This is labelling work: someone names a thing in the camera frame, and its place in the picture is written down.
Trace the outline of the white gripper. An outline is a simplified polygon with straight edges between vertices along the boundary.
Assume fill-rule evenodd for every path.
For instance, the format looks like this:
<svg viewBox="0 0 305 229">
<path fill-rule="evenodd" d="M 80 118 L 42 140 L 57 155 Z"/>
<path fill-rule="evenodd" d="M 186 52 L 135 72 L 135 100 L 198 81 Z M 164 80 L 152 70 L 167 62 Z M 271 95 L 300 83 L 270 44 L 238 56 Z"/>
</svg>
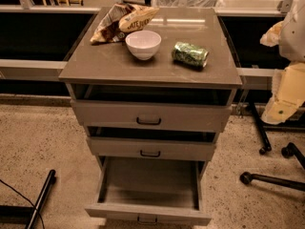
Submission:
<svg viewBox="0 0 305 229">
<path fill-rule="evenodd" d="M 305 64 L 291 63 L 284 70 L 275 70 L 272 97 L 261 120 L 277 125 L 290 118 L 305 102 Z"/>
</svg>

